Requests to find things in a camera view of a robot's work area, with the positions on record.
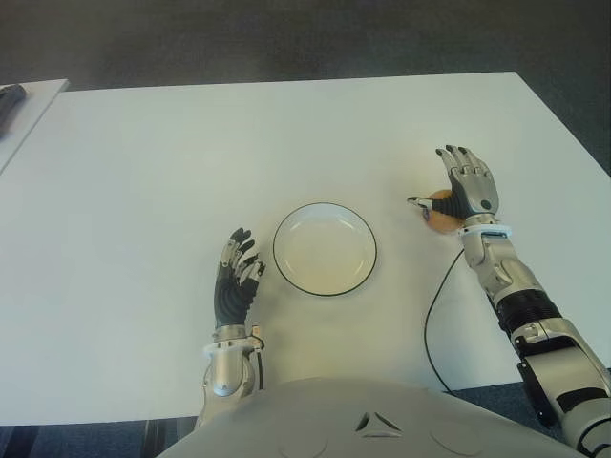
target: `white table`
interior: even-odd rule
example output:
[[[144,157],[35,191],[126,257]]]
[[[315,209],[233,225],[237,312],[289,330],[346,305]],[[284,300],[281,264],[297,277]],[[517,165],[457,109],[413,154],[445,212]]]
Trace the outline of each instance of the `white table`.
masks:
[[[486,160],[522,259],[610,364],[610,180],[515,73],[65,93],[0,179],[0,424],[197,414],[218,256],[240,225],[269,264],[251,312],[267,386],[439,388],[422,324],[459,242],[405,199],[448,187],[446,143]],[[282,218],[321,200],[357,211],[379,250],[366,283],[326,299],[270,258]],[[451,387],[518,380],[464,261],[437,307]]]
[[[0,174],[11,161],[23,140],[47,111],[55,96],[68,86],[67,79],[21,83],[28,93],[12,114],[7,132],[0,138]]]

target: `dark floor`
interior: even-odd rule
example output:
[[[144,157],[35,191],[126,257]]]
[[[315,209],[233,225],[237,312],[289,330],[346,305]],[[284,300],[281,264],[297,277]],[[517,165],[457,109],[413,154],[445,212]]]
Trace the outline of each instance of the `dark floor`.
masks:
[[[456,394],[466,401],[562,440],[558,427],[547,429],[539,424],[520,384],[465,389]],[[0,427],[0,456],[7,446],[11,431],[11,427]],[[143,431],[144,422],[41,427],[30,457],[137,458],[140,456]],[[166,447],[177,441],[177,421],[166,421],[164,436]]]
[[[82,90],[516,71],[611,172],[608,0],[0,5],[2,83],[67,77],[72,90]],[[540,429],[518,385],[460,396]],[[168,422],[167,444],[176,440],[174,424]],[[42,427],[32,456],[136,457],[143,430],[143,422]],[[0,428],[0,453],[11,431]]]

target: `robot finger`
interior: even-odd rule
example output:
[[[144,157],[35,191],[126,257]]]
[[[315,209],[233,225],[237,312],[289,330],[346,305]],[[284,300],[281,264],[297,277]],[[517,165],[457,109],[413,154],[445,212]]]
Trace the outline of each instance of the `robot finger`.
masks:
[[[408,198],[408,203],[420,207],[423,210],[431,210],[432,207],[431,198]]]
[[[452,154],[452,157],[456,161],[456,164],[458,164],[458,170],[461,174],[464,175],[472,173],[474,171],[474,166],[471,161],[457,147],[455,147],[454,145],[446,145],[446,150],[448,150]]]
[[[264,270],[265,264],[260,260],[257,260],[248,268],[248,274],[245,275],[244,281],[240,284],[240,289],[245,296],[250,298],[255,297],[257,288],[259,287],[259,280]]]
[[[235,241],[234,239],[229,239],[229,241],[225,244],[225,247],[222,249],[222,253],[221,253],[221,266],[222,267],[229,266],[229,264],[232,262],[239,248],[240,248],[239,242]]]
[[[259,253],[257,253],[255,256],[251,256],[250,258],[240,262],[240,264],[238,264],[238,267],[236,268],[236,279],[240,279],[240,282],[242,282],[243,281],[242,274],[244,273],[246,268],[250,267],[255,262],[255,260],[257,260],[258,258],[259,258]]]
[[[250,231],[244,231],[242,228],[240,228],[231,235],[230,239],[235,240],[238,244],[240,244],[243,243],[249,237]]]
[[[457,169],[458,168],[458,163],[456,162],[454,157],[450,153],[448,153],[446,150],[441,149],[441,148],[437,148],[435,150],[435,152],[437,153],[437,155],[439,157],[441,157],[441,160],[443,160],[443,165],[446,166],[446,170],[448,171],[448,175],[450,174],[450,171],[452,169]]]
[[[491,179],[492,181],[494,181],[495,179],[493,178],[493,174],[490,171],[490,169],[488,168],[488,166],[486,165],[486,162],[484,162],[481,159],[478,159],[477,162],[479,163],[479,168],[482,171],[482,175],[486,178]]]
[[[255,241],[254,240],[249,240],[246,243],[243,243],[242,245],[240,245],[240,248],[233,254],[233,258],[231,259],[231,268],[232,269],[237,269],[238,267],[238,262],[240,262],[241,257],[243,256],[243,254],[248,251],[250,248],[252,248],[255,245]]]
[[[459,146],[458,151],[462,153],[462,158],[465,160],[474,170],[479,166],[479,159],[475,156],[469,148]]]

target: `brown egg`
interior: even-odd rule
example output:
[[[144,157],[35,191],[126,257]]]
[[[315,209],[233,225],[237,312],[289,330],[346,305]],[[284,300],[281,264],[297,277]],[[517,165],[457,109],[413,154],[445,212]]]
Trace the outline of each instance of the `brown egg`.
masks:
[[[429,198],[446,198],[451,194],[452,191],[449,189],[442,189],[441,191],[432,193]],[[464,222],[462,219],[449,217],[439,212],[429,212],[428,210],[423,210],[422,216],[431,229],[441,234],[450,234],[456,229],[460,229]]]

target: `white plate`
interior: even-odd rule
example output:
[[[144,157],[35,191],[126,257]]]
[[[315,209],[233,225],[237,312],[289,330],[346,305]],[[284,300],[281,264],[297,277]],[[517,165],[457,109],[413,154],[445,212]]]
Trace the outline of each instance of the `white plate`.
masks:
[[[306,293],[337,296],[367,279],[377,255],[367,223],[346,207],[312,203],[280,223],[274,260],[283,276]]]

